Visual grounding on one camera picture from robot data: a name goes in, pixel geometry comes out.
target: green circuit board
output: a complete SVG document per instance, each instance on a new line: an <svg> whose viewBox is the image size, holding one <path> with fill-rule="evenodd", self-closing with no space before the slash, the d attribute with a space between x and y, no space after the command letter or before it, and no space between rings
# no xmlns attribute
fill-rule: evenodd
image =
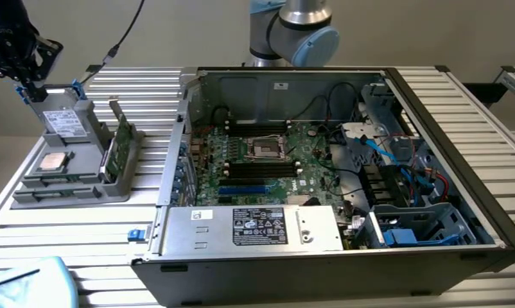
<svg viewBox="0 0 515 308"><path fill-rule="evenodd" d="M318 149L325 148L323 139L319 136L311 137L309 131L317 132L318 127L310 123L298 123L286 135L271 137L230 137L223 128L197 128L199 133L193 141L194 157L198 170L198 206L206 205L258 205L258 204L297 204L307 197L317 197L323 205L342 205L343 199L327 192L321 184L325 177L327 183L334 180L335 174L323 168L313 150L317 142L321 144ZM275 144L279 142L283 147L285 158L254 158L250 154L253 144L257 142ZM265 179L267 193L250 195L229 195L233 202L219 202L219 181L226 179L223 174L225 162L301 162L303 172L297 178L267 178Z"/></svg>

